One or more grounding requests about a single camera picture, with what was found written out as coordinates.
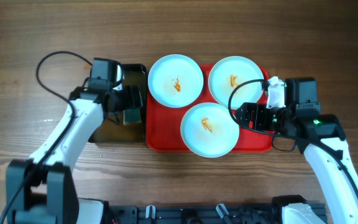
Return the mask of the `green yellow sponge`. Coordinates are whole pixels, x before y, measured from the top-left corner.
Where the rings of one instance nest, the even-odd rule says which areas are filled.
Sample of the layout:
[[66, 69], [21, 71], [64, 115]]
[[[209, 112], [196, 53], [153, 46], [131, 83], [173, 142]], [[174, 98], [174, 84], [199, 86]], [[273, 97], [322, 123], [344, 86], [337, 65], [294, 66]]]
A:
[[124, 110], [124, 125], [141, 123], [142, 117], [140, 109]]

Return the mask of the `light blue plate bottom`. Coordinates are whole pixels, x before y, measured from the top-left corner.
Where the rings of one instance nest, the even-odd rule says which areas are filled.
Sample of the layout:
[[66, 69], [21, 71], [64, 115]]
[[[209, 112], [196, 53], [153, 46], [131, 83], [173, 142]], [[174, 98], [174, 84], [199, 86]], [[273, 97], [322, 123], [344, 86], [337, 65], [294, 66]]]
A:
[[240, 130], [227, 108], [217, 103], [200, 103], [183, 116], [180, 134], [191, 152], [201, 157], [216, 158], [234, 149]]

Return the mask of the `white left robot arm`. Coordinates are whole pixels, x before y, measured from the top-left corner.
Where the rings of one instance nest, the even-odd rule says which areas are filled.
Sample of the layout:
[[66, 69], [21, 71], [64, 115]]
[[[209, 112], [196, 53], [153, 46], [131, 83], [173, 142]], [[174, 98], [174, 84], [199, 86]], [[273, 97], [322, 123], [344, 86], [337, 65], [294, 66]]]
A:
[[67, 110], [44, 144], [27, 160], [8, 165], [0, 223], [113, 223], [107, 201], [77, 196], [72, 171], [110, 114], [143, 106], [139, 87], [123, 81], [126, 72], [146, 69], [104, 58], [90, 65], [89, 77], [66, 98]]

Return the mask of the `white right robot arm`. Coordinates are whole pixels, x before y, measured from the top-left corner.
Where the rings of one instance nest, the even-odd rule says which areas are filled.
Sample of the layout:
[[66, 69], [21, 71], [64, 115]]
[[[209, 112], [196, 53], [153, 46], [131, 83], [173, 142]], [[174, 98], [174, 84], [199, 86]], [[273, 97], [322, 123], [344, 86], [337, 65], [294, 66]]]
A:
[[318, 178], [334, 223], [358, 223], [358, 175], [346, 134], [333, 114], [321, 114], [314, 78], [256, 79], [266, 104], [243, 103], [229, 114], [240, 128], [291, 139]]

